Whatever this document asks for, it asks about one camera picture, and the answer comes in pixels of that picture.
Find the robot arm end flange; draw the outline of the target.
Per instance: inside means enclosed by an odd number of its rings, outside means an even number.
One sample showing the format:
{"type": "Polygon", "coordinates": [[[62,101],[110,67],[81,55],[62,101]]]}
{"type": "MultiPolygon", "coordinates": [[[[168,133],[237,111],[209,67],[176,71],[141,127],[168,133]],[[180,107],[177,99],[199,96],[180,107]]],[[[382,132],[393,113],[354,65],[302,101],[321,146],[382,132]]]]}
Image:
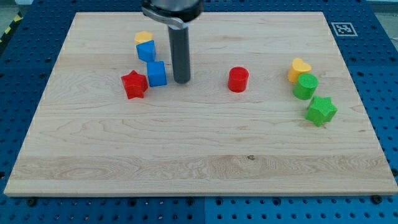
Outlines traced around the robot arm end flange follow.
{"type": "Polygon", "coordinates": [[[143,15],[173,29],[186,29],[204,10],[203,0],[141,0],[143,15]]]}

